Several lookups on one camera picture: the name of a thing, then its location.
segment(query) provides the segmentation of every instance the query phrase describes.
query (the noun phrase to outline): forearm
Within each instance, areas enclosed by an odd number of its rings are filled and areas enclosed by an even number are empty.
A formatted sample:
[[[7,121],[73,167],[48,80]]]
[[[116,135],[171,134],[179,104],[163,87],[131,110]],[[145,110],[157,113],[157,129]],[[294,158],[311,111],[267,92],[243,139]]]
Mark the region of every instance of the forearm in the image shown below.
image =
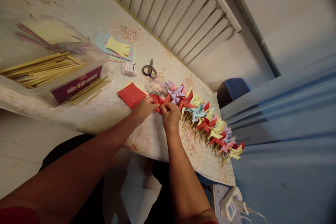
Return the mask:
[[[177,220],[183,223],[217,221],[182,146],[179,134],[167,134],[167,144],[170,189]]]
[[[70,222],[110,167],[115,154],[141,124],[133,114],[62,156],[0,201],[0,208],[33,208]]]

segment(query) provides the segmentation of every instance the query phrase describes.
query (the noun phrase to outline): small white box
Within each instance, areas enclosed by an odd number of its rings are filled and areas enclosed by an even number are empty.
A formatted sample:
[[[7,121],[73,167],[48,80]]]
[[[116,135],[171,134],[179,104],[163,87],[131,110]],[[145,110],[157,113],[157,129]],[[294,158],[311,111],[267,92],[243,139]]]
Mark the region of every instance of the small white box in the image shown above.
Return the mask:
[[[134,64],[125,62],[121,64],[121,74],[124,76],[137,76],[137,68]]]

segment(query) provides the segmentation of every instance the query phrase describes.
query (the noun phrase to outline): power strip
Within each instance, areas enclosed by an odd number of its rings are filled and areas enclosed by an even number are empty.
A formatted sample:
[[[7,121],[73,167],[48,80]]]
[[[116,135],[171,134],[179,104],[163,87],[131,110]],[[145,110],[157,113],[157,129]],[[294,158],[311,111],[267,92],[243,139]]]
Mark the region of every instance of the power strip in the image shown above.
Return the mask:
[[[233,200],[242,201],[243,196],[237,186],[234,186],[230,189],[227,195],[220,202],[220,212],[221,215],[228,218],[229,221],[232,221],[237,211],[240,211],[240,207],[235,205]]]

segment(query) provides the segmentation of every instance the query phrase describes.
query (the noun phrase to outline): white radiator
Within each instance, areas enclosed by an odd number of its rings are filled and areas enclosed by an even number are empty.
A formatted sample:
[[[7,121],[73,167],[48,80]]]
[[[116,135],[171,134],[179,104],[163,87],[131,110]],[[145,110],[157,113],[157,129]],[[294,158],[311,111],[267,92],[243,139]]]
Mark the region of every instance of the white radiator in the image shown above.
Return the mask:
[[[120,0],[189,64],[242,28],[225,0]]]

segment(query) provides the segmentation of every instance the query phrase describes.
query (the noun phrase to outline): clear plastic container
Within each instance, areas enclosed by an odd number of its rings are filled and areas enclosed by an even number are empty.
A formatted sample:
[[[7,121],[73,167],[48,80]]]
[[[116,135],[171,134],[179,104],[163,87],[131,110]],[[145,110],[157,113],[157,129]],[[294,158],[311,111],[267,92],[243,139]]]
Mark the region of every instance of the clear plastic container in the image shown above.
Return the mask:
[[[42,17],[36,19],[30,19],[29,21],[39,21],[39,20],[57,20],[58,22],[62,22],[53,17]],[[4,44],[4,39],[2,39],[3,47],[0,50],[0,70],[15,66],[21,63],[25,63],[31,60],[39,59],[42,57],[46,57],[57,53],[57,49],[53,48],[50,50],[46,47],[43,47],[39,44],[33,44],[28,42],[20,41],[15,35],[16,31],[19,29],[16,28],[16,24],[20,21],[18,20],[10,20],[4,29],[7,29],[8,36],[6,37],[6,41],[8,43]],[[19,83],[6,78],[5,76],[0,75],[0,84],[26,96],[35,96],[38,99],[42,99],[51,107],[56,107],[59,105],[59,102],[55,99],[52,91],[60,88],[81,76],[86,75],[87,73],[93,71],[104,65],[104,63],[109,61],[109,57],[101,51],[97,46],[95,46],[91,41],[89,41],[82,34],[74,30],[70,25],[62,22],[64,25],[70,27],[74,33],[76,33],[76,37],[81,39],[83,43],[79,45],[79,48],[84,52],[84,54],[77,54],[70,52],[71,57],[75,60],[80,61],[81,63],[86,63],[87,65],[75,72],[72,72],[68,75],[59,77],[55,80],[52,80],[44,85],[39,87],[35,87],[33,89],[28,89],[21,86]]]

